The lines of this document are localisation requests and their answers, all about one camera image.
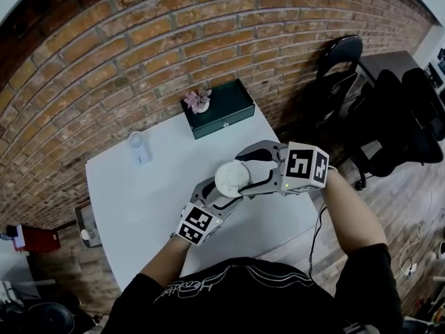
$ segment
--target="white table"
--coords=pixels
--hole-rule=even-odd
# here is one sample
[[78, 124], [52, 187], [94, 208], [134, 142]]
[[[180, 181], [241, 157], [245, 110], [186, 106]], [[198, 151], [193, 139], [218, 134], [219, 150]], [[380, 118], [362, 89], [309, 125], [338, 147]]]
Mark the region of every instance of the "white table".
[[[182, 113], [144, 132], [150, 163], [137, 164], [126, 141], [86, 164], [88, 189], [105, 253], [120, 289], [150, 261], [177, 228], [196, 184], [222, 163], [261, 140], [278, 141], [256, 106], [251, 118], [193, 138]], [[249, 161], [253, 182], [267, 178], [272, 162]], [[291, 240], [316, 222], [307, 194], [271, 194], [245, 200], [203, 246], [192, 246], [182, 275], [231, 257], [256, 257]]]

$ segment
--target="wooden floor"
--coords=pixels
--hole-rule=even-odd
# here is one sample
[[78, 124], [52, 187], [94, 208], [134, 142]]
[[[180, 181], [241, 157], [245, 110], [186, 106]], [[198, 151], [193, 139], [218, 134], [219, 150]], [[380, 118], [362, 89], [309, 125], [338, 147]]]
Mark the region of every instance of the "wooden floor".
[[[355, 167], [347, 161], [339, 171], [353, 183], [358, 179]], [[385, 228], [392, 256], [392, 269], [403, 302], [403, 313], [415, 312], [415, 302], [430, 296], [435, 289], [432, 276], [445, 276], [445, 261], [436, 260], [440, 241], [444, 241], [445, 226], [445, 162], [413, 168], [386, 178], [372, 177], [361, 197], [376, 212]], [[311, 195], [317, 209], [323, 200], [320, 193]], [[417, 271], [411, 278], [399, 274], [399, 259], [403, 250], [418, 239], [417, 224], [421, 224], [421, 242], [412, 246], [404, 259], [412, 258]], [[260, 258], [284, 262], [303, 271], [309, 268], [308, 255], [314, 235], [309, 229], [287, 244], [262, 255]], [[83, 302], [91, 314], [108, 314], [120, 291], [113, 279], [103, 248], [84, 248], [75, 226], [60, 232], [62, 248], [54, 253], [39, 255], [35, 264], [43, 276], [55, 278]], [[346, 262], [336, 240], [327, 212], [323, 227], [316, 240], [314, 252], [314, 280], [329, 293], [335, 293], [335, 284]]]

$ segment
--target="dark green box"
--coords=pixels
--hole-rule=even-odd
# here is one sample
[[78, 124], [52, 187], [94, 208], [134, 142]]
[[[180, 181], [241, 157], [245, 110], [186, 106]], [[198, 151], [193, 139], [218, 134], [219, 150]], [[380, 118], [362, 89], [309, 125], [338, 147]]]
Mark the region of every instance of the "dark green box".
[[213, 88], [209, 98], [209, 109], [198, 114], [194, 114], [181, 100], [196, 139], [253, 116], [254, 101], [239, 79]]

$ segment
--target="white cable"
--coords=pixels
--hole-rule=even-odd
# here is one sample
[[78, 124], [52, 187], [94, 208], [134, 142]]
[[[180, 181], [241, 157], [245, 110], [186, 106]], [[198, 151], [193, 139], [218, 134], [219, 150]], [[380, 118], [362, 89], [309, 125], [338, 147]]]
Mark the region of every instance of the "white cable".
[[400, 257], [400, 261], [398, 262], [398, 267], [399, 267], [400, 271], [398, 272], [397, 277], [399, 277], [399, 275], [401, 274], [401, 272], [403, 272], [403, 273], [405, 274], [405, 276], [408, 276], [408, 275], [410, 274], [410, 270], [411, 270], [411, 269], [409, 269], [408, 272], [404, 272], [404, 270], [402, 269], [402, 263], [404, 263], [404, 262], [402, 261], [402, 259], [403, 259], [404, 254], [407, 252], [407, 250], [408, 250], [409, 248], [411, 248], [411, 247], [414, 246], [414, 245], [417, 245], [420, 241], [422, 241], [422, 236], [423, 236], [422, 225], [417, 224], [417, 237], [419, 238], [419, 240], [417, 240], [417, 241], [413, 242], [412, 244], [408, 245], [408, 246], [406, 247], [406, 249], [403, 250], [402, 255], [401, 255], [401, 257]]

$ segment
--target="black office chair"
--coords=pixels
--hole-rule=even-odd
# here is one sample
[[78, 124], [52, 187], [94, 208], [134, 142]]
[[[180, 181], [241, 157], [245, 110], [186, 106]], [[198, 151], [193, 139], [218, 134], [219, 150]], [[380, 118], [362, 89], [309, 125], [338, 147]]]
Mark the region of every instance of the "black office chair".
[[[302, 103], [302, 125], [319, 128], [337, 118], [345, 96], [354, 83], [358, 61], [363, 52], [362, 39], [357, 35], [332, 41], [318, 60], [314, 83], [305, 92]], [[344, 72], [328, 72], [340, 63], [351, 63]]]
[[[383, 70], [345, 121], [346, 152], [361, 178], [357, 190], [366, 187], [365, 173], [386, 177], [408, 161], [433, 164], [444, 158], [438, 141], [445, 137], [445, 108], [420, 68], [406, 72], [402, 83]], [[375, 140], [382, 148], [369, 159], [361, 147]]]

